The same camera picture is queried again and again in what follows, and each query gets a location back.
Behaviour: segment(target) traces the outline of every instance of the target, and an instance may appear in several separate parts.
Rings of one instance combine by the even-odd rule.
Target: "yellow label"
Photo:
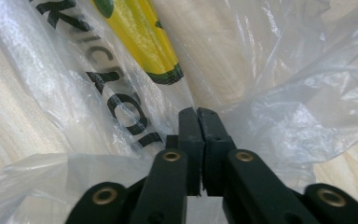
[[[154,82],[171,85],[183,77],[172,45],[149,0],[91,2]]]

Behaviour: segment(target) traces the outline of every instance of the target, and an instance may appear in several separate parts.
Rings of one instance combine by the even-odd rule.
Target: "wrinkled plastic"
[[[143,134],[157,132],[162,141],[177,133],[181,109],[215,110],[237,147],[259,154],[298,190],[314,181],[314,162],[358,141],[358,6],[332,20],[326,15],[333,9],[324,0],[154,0],[185,75],[167,86],[151,80],[90,2],[76,1],[64,11],[82,14],[94,28],[78,38],[64,22],[53,29],[48,13],[36,10],[42,2],[0,1],[0,41],[25,88],[73,151],[142,157],[150,165],[150,157],[163,149],[162,143],[136,144],[141,136],[125,128],[138,119],[133,107],[121,104],[120,116],[112,118],[106,102],[116,93],[139,101],[152,124]],[[98,53],[85,56],[90,49],[85,39],[95,35],[114,60]],[[123,78],[106,83],[101,97],[86,74],[111,66],[120,67]],[[33,169],[25,173],[32,176]],[[54,195],[63,195],[60,190]],[[194,203],[208,211],[221,206],[202,200]],[[202,217],[191,210],[199,223],[221,223],[215,212]]]
[[[0,223],[64,223],[87,189],[105,181],[129,187],[150,164],[112,155],[31,156],[0,175]]]

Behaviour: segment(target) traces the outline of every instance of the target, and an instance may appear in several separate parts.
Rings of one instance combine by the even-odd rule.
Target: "wooden surface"
[[[344,154],[313,166],[319,182],[331,184],[358,201],[358,144]]]
[[[0,171],[35,153],[67,151],[68,144],[16,79],[0,50]],[[335,159],[314,166],[319,181],[358,200],[358,144]]]

